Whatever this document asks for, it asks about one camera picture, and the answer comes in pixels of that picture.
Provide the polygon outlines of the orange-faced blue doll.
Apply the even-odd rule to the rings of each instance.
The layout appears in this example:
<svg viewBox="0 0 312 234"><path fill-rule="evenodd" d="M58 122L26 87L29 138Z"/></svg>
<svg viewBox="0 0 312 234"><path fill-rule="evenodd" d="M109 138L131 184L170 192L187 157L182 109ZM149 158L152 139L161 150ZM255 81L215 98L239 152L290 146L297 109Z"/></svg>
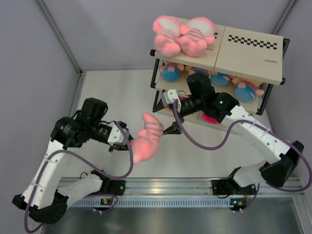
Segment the orange-faced blue doll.
<svg viewBox="0 0 312 234"><path fill-rule="evenodd" d="M203 69L203 68L198 68L198 67L193 67L193 66L185 66L185 70L188 72L188 75L193 75L195 73L201 73L206 76L209 76L211 71Z"/></svg>

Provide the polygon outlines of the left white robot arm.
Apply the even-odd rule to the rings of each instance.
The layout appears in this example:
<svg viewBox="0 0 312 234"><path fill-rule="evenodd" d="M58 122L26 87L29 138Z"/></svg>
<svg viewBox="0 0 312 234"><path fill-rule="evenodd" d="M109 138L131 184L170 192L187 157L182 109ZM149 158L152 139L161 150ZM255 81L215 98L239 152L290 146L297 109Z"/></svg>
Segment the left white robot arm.
<svg viewBox="0 0 312 234"><path fill-rule="evenodd" d="M87 98L72 117L63 117L55 123L46 154L31 184L12 200L15 206L25 211L25 220L31 218L37 223L54 224L75 202L89 195L112 192L110 183L130 174L109 175L72 152L91 139L108 145L110 152L132 152L130 141L133 137L126 123L103 121L107 111L106 102ZM87 177L60 188L58 184L72 156L92 167L93 171Z"/></svg>

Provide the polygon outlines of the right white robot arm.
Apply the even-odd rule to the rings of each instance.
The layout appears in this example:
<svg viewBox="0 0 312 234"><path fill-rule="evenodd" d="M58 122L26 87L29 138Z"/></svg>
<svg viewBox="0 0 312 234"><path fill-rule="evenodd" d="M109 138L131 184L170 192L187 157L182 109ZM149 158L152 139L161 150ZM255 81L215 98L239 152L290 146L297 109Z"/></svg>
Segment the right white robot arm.
<svg viewBox="0 0 312 234"><path fill-rule="evenodd" d="M161 100L157 104L159 110L170 107L175 117L175 122L164 131L164 134L184 134L201 149L209 151L220 149L226 143L229 133L226 133L219 145L209 147L195 141L182 125L184 117L202 111L206 116L227 127L229 131L234 130L265 159L248 167L235 168L228 177L228 189L237 194L249 185L266 182L282 191L285 182L297 167L299 160L303 158L303 144L299 141L290 143L275 135L254 119L232 95L216 92L206 75L195 73L188 76L186 81L191 93L185 99L180 100L178 91L171 89L162 92Z"/></svg>

